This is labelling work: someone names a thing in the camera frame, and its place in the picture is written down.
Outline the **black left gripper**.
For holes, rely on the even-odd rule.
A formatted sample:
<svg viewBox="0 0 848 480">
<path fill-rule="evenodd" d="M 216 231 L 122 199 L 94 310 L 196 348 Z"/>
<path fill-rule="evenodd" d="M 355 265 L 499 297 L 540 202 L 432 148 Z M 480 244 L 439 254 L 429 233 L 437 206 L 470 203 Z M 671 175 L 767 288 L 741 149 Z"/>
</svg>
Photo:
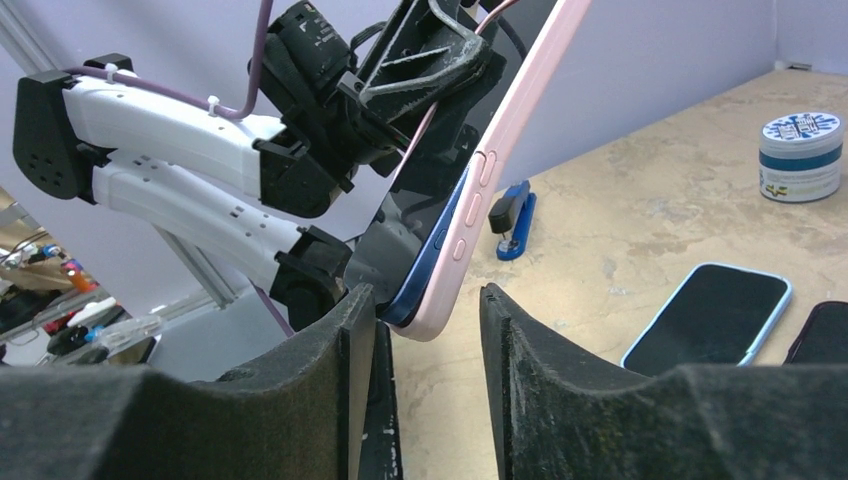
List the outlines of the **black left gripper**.
<svg viewBox="0 0 848 480">
<path fill-rule="evenodd" d="M 363 65 L 338 87 L 357 103 L 388 152 L 370 162 L 387 177 L 401 163 L 399 151 L 434 104 L 482 76 L 493 54 L 504 3 L 485 1 L 475 22 L 459 1 L 402 1 L 386 21 Z"/>
</svg>

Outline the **pink phone case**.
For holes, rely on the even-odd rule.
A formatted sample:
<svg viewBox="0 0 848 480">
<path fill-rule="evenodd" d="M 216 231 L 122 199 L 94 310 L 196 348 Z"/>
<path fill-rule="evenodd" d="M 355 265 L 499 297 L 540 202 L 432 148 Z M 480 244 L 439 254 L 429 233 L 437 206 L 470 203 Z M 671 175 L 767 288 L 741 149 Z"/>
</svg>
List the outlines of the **pink phone case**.
<svg viewBox="0 0 848 480">
<path fill-rule="evenodd" d="M 504 167 L 590 5 L 590 0 L 558 0 L 553 5 L 474 149 L 419 308 L 406 325 L 392 328 L 398 335 L 429 342 L 447 325 Z"/>
</svg>

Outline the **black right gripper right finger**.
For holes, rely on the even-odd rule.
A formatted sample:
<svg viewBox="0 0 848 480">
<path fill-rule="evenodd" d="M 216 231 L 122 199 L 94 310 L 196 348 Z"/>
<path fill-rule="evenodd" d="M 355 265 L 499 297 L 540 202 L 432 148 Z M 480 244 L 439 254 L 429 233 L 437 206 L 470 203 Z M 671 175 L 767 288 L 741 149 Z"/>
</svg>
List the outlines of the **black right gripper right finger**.
<svg viewBox="0 0 848 480">
<path fill-rule="evenodd" d="M 502 479 L 843 479 L 843 365 L 625 370 L 497 284 L 480 333 Z"/>
</svg>

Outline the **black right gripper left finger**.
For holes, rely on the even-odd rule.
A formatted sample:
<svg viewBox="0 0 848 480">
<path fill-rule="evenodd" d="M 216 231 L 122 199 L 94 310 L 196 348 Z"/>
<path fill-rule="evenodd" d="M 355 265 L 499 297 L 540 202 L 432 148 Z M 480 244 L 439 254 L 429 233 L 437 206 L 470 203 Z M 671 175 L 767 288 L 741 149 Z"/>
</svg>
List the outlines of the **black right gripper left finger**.
<svg viewBox="0 0 848 480">
<path fill-rule="evenodd" d="M 5 367 L 5 479 L 397 479 L 386 327 L 362 284 L 212 382 L 153 368 Z"/>
</svg>

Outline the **phone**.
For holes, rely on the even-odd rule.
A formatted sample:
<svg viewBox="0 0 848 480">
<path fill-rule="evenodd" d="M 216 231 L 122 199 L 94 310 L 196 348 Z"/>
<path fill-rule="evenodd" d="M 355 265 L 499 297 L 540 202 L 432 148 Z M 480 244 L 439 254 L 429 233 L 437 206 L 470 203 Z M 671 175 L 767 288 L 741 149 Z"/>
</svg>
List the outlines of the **phone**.
<svg viewBox="0 0 848 480">
<path fill-rule="evenodd" d="M 777 274 L 704 262 L 677 286 L 619 366 L 656 377 L 678 365 L 752 363 L 793 294 Z"/>
<path fill-rule="evenodd" d="M 847 303 L 824 301 L 810 311 L 784 365 L 847 364 Z"/>
</svg>

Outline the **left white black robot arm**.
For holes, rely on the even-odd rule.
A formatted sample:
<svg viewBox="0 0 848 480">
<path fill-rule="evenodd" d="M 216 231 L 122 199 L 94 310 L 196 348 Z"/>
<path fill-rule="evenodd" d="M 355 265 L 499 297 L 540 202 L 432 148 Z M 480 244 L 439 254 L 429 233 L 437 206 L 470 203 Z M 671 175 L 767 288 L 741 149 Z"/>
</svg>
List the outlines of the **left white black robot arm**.
<svg viewBox="0 0 848 480">
<path fill-rule="evenodd" d="M 309 1 L 258 15 L 238 109 L 139 77 L 121 54 L 22 77 L 12 151 L 46 195 L 142 219 L 213 253 L 305 327 L 346 294 L 350 248 L 322 216 L 362 165 L 412 154 L 446 103 L 485 71 L 502 7 L 404 1 L 352 41 Z"/>
</svg>

